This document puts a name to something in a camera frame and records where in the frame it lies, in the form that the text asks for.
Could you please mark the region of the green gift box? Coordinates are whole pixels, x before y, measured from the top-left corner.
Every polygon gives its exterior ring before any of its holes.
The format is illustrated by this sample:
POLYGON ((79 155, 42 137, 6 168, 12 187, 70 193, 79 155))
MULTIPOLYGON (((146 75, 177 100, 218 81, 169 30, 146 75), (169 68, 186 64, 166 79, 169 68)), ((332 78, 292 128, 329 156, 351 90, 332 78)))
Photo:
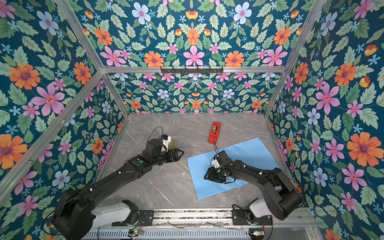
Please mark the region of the green gift box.
POLYGON ((175 142, 170 136, 168 136, 168 150, 173 150, 174 148, 175 142))

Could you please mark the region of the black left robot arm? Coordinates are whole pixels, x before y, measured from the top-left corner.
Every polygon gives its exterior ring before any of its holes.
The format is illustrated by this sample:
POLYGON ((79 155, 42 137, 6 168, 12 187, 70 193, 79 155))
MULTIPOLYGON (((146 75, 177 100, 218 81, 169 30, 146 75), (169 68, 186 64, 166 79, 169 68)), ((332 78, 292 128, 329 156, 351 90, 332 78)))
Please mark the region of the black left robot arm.
POLYGON ((153 166, 180 160, 184 151, 168 148, 162 140, 152 139, 143 152, 127 159, 115 172, 79 190, 62 193, 53 212, 52 224, 67 240, 80 240, 96 223, 92 213, 111 194, 152 170, 153 166))

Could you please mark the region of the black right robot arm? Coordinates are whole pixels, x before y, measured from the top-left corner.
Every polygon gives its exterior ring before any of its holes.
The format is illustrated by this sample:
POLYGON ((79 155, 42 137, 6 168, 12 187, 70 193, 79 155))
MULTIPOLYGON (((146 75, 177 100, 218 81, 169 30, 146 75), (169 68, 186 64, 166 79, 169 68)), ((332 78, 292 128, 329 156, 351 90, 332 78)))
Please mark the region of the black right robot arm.
POLYGON ((217 153, 211 160, 205 180, 219 184, 229 184, 228 178, 242 180, 259 188, 262 198, 256 199, 245 207, 250 223, 265 216, 284 220, 304 203, 304 197, 293 180, 284 172, 275 168, 263 170, 245 164, 240 160, 232 161, 225 151, 217 153))

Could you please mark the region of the red tape dispenser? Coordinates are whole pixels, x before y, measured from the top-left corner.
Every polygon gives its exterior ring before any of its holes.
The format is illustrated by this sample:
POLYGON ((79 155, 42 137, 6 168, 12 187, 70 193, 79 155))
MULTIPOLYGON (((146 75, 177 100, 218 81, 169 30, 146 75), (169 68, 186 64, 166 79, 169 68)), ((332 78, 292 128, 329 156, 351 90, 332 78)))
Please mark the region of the red tape dispenser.
POLYGON ((217 144, 218 143, 218 138, 220 134, 220 129, 221 129, 221 124, 214 122, 209 134, 209 139, 208 143, 210 144, 217 144))

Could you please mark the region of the aluminium horizontal back bar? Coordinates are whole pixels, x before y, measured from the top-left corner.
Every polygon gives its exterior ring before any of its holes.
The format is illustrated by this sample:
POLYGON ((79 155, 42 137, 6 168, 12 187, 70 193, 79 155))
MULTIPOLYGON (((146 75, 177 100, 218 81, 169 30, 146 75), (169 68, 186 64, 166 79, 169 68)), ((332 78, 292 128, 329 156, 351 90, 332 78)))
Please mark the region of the aluminium horizontal back bar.
POLYGON ((162 74, 221 74, 221 73, 284 73, 285 66, 274 67, 103 67, 106 74, 115 73, 162 73, 162 74))

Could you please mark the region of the aluminium left side bar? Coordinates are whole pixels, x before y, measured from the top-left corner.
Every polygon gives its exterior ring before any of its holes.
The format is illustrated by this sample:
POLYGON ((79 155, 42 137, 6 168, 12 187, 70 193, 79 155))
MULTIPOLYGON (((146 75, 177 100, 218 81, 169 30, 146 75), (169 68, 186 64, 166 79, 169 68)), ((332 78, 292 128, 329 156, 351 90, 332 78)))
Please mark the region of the aluminium left side bar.
POLYGON ((29 172, 31 166, 44 152, 47 145, 53 141, 61 128, 65 125, 65 122, 71 118, 72 114, 85 101, 85 98, 96 87, 102 76, 103 72, 98 71, 91 77, 90 81, 79 91, 79 93, 77 93, 73 100, 55 118, 53 123, 48 126, 48 128, 40 135, 24 156, 1 180, 1 203, 3 203, 14 188, 16 188, 21 178, 29 172))

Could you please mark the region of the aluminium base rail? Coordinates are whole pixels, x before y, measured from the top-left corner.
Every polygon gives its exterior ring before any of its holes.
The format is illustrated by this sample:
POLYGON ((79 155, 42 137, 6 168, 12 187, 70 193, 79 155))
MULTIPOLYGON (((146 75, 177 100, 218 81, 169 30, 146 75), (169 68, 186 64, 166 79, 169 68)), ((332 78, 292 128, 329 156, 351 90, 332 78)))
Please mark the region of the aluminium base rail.
MULTIPOLYGON (((154 210, 154 220, 151 228, 174 227, 183 228, 251 228, 261 226, 235 226, 232 221, 232 207, 230 208, 178 208, 178 209, 144 209, 154 210)), ((306 228, 316 227, 316 220, 309 208, 294 210, 284 220, 273 217, 273 224, 267 228, 306 228)))

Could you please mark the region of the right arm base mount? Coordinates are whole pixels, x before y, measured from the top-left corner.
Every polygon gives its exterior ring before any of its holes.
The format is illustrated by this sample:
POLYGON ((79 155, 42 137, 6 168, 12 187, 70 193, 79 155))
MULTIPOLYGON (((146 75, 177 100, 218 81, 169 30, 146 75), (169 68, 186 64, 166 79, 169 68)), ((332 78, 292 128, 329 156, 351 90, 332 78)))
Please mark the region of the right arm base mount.
POLYGON ((255 199, 245 207, 232 204, 232 221, 235 226, 271 226, 273 216, 264 199, 255 199))

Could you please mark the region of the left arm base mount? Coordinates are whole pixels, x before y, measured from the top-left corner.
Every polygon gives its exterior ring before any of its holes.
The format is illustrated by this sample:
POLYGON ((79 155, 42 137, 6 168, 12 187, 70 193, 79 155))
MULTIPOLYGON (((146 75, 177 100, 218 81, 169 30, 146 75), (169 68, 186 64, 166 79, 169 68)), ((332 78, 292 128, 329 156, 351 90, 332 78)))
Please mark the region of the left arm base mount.
POLYGON ((151 226, 154 220, 154 210, 140 210, 139 207, 130 200, 121 202, 124 212, 119 214, 123 217, 121 221, 112 223, 114 227, 138 227, 151 226))

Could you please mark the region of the black hook rail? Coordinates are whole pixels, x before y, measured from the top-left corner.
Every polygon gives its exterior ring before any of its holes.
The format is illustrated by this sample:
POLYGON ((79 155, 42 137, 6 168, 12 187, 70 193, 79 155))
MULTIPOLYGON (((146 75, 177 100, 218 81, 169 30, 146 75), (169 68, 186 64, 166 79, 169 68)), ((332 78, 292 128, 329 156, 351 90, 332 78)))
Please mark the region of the black hook rail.
POLYGON ((160 67, 162 74, 221 74, 221 67, 160 67))

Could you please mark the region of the aluminium corner frame post left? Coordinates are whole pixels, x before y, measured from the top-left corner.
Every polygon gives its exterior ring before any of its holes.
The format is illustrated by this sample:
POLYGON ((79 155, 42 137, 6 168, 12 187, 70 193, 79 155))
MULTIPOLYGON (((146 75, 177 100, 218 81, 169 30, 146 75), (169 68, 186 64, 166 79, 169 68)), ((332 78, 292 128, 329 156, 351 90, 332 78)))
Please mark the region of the aluminium corner frame post left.
POLYGON ((129 111, 126 105, 124 104, 123 99, 120 93, 118 92, 116 86, 112 82, 111 77, 105 71, 106 67, 103 65, 98 53, 96 52, 95 48, 91 44, 88 36, 86 35, 83 29, 83 26, 81 25, 75 12, 70 6, 70 3, 68 1, 56 1, 56 4, 60 9, 61 13, 63 14, 64 18, 67 20, 68 24, 70 25, 72 31, 76 35, 79 43, 82 45, 83 49, 85 50, 87 56, 90 58, 96 70, 95 74, 101 74, 101 79, 104 81, 107 88, 111 92, 111 96, 114 98, 116 104, 119 106, 119 109, 122 111, 123 116, 127 118, 129 116, 129 111))

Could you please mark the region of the aluminium corner frame post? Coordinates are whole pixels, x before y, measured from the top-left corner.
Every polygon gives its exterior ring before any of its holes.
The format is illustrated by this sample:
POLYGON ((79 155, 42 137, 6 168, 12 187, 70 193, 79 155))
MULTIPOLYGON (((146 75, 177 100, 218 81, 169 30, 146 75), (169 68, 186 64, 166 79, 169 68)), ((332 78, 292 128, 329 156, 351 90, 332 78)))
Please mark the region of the aluminium corner frame post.
POLYGON ((119 109, 122 111, 123 116, 127 118, 129 116, 129 111, 126 105, 124 104, 123 99, 120 93, 118 92, 116 86, 112 82, 111 77, 105 71, 106 67, 103 65, 98 53, 96 52, 95 48, 91 44, 88 36, 86 35, 83 29, 83 26, 81 25, 75 12, 70 6, 70 3, 68 1, 56 1, 56 4, 60 9, 61 13, 63 14, 64 18, 67 20, 68 24, 70 25, 72 31, 76 35, 79 43, 82 45, 83 49, 85 50, 87 56, 90 58, 96 70, 95 74, 101 74, 101 79, 104 81, 107 88, 111 92, 111 96, 114 98, 116 104, 119 106, 119 109))
POLYGON ((290 75, 290 73, 294 67, 294 64, 295 64, 296 60, 298 59, 299 54, 300 54, 303 46, 305 45, 305 43, 308 39, 308 36, 309 36, 310 32, 312 31, 312 28, 315 25, 315 22, 317 21, 318 17, 321 15, 321 11, 322 11, 324 5, 326 4, 326 2, 327 1, 325 1, 325 0, 316 0, 313 2, 313 5, 312 5, 312 7, 309 11, 309 14, 307 16, 307 19, 304 22, 304 25, 302 27, 301 34, 299 35, 298 40, 296 41, 294 48, 289 55, 289 58, 287 60, 287 64, 285 65, 285 71, 283 72, 283 74, 279 78, 279 81, 278 81, 278 83, 274 89, 274 92, 273 92, 271 98, 270 98, 268 107, 264 113, 264 117, 266 119, 270 115, 270 113, 271 113, 271 111, 272 111, 272 109, 273 109, 273 107, 277 101, 277 98, 284 87, 284 82, 289 77, 289 75, 290 75))

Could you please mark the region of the aluminium corner frame post right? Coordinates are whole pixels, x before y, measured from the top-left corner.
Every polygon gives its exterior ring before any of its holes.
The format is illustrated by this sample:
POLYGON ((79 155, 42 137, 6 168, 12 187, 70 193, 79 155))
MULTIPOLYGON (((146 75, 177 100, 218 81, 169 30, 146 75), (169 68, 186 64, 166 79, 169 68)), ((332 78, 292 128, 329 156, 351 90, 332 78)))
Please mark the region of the aluminium corner frame post right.
POLYGON ((325 1, 325 0, 316 0, 313 2, 313 5, 312 5, 312 7, 309 11, 309 14, 307 16, 307 19, 304 22, 304 25, 302 27, 301 34, 299 35, 298 40, 296 41, 294 48, 289 55, 289 58, 287 60, 287 64, 285 65, 285 71, 283 72, 283 74, 279 78, 279 81, 278 81, 278 83, 274 89, 274 92, 273 92, 271 98, 270 98, 268 107, 264 113, 264 117, 266 119, 270 115, 270 113, 271 113, 271 111, 272 111, 272 109, 273 109, 273 107, 277 101, 277 98, 284 87, 284 82, 289 77, 289 75, 290 75, 290 73, 294 67, 294 64, 295 64, 296 60, 298 59, 299 54, 300 54, 303 46, 305 45, 305 43, 308 39, 308 36, 309 36, 310 32, 312 31, 312 28, 315 25, 315 22, 317 21, 318 17, 321 15, 321 11, 322 11, 324 5, 326 4, 326 2, 327 1, 325 1))

